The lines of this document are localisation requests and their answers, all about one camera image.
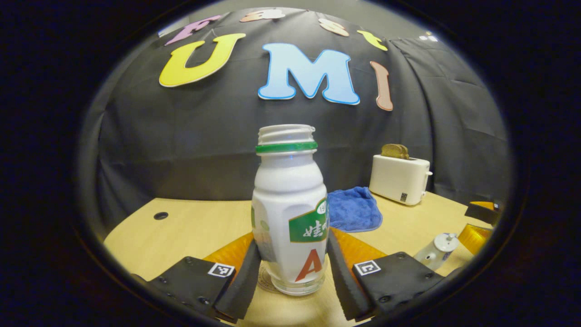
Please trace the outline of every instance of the table surface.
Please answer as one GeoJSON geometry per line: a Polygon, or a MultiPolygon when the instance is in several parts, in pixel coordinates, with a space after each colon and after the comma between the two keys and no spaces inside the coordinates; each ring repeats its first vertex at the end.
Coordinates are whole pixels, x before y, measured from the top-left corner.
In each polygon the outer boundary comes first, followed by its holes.
{"type": "MultiPolygon", "coordinates": [[[[415,255],[439,233],[460,233],[467,223],[491,228],[464,216],[466,206],[427,192],[415,206],[406,206],[374,194],[383,215],[381,226],[351,233],[384,253],[415,255]]],[[[105,238],[105,247],[131,273],[152,280],[186,256],[204,258],[252,231],[250,201],[196,201],[156,198],[122,221],[105,238]],[[158,212],[167,212],[155,220],[158,212]]],[[[447,276],[465,265],[472,254],[462,245],[436,270],[447,276]]],[[[353,326],[347,321],[335,292],[331,266],[315,293],[292,297],[256,287],[239,326],[353,326]]]]}

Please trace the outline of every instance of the yellow letter u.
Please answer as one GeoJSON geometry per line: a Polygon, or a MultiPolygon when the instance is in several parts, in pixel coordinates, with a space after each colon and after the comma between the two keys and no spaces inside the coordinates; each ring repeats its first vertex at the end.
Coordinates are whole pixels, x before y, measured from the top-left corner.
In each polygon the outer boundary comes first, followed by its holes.
{"type": "Polygon", "coordinates": [[[222,35],[214,39],[216,48],[210,59],[201,65],[186,68],[185,64],[194,50],[204,44],[204,41],[193,42],[175,49],[171,58],[159,75],[159,84],[165,87],[176,87],[203,79],[217,72],[226,64],[236,41],[245,37],[244,33],[222,35]]]}

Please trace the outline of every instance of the blue letter m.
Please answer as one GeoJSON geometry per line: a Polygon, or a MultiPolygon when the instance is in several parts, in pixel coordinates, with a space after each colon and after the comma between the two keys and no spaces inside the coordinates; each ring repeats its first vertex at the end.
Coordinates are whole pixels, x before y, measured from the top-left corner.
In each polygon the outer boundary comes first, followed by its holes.
{"type": "Polygon", "coordinates": [[[288,73],[295,78],[307,98],[313,98],[327,77],[327,88],[323,97],[331,102],[356,105],[359,96],[353,90],[349,66],[351,58],[343,52],[323,50],[315,62],[311,62],[304,53],[293,44],[269,43],[262,49],[270,53],[268,81],[258,90],[262,99],[291,99],[296,90],[289,85],[288,73]]]}

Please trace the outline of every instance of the small white teapot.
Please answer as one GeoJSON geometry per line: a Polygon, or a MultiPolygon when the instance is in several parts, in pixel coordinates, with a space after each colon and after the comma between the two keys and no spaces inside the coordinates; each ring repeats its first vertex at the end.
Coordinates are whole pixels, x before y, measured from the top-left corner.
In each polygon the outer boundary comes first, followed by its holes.
{"type": "Polygon", "coordinates": [[[414,256],[414,259],[435,271],[442,266],[458,245],[460,245],[460,241],[458,241],[455,233],[442,233],[437,235],[433,242],[430,242],[420,250],[414,256]]]}

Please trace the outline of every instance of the blue cloth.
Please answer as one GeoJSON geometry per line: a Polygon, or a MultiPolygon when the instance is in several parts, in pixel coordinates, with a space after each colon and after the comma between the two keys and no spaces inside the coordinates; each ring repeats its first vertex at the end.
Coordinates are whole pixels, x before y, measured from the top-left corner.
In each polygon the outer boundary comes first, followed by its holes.
{"type": "Polygon", "coordinates": [[[327,201],[331,226],[344,232],[367,232],[383,221],[377,201],[367,187],[331,192],[327,201]]]}

